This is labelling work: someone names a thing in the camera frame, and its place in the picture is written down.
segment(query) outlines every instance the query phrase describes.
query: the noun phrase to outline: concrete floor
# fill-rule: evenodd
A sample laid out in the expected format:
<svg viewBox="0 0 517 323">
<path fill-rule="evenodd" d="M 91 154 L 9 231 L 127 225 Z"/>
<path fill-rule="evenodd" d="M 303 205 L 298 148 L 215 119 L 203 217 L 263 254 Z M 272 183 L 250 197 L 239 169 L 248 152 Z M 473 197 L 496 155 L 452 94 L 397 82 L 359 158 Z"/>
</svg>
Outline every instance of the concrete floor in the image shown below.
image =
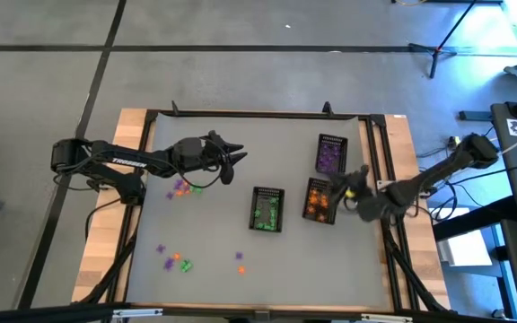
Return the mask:
<svg viewBox="0 0 517 323">
<path fill-rule="evenodd" d="M 0 0 L 0 44 L 102 45 L 117 3 Z M 386 0 L 134 0 L 127 3 L 116 44 L 437 45 L 465 7 L 403 7 Z M 515 52 L 511 18 L 500 6 L 477 6 L 449 44 L 488 54 L 493 48 Z M 0 211 L 0 310 L 13 306 L 54 187 L 51 145 L 73 135 L 99 56 L 0 52 L 0 199 L 6 202 Z M 387 53 L 112 53 L 86 137 L 110 140 L 121 108 L 167 109 L 171 100 L 184 109 L 296 111 L 319 111 L 329 100 L 337 112 L 408 115 L 416 151 L 423 153 L 438 146 L 432 133 L 441 143 L 449 135 L 488 130 L 486 123 L 457 121 L 458 111 L 517 100 L 517 79 L 501 73 L 517 57 L 443 59 L 434 80 L 425 77 L 430 61 L 422 54 Z M 509 194 L 499 175 L 467 187 L 482 204 Z M 84 217 L 95 198 L 68 194 L 35 306 L 69 303 L 83 253 Z M 447 279 L 469 281 L 472 290 L 487 286 Z M 455 310 L 485 315 L 460 304 L 465 297 L 483 303 L 487 292 L 457 290 L 449 291 Z"/>
</svg>

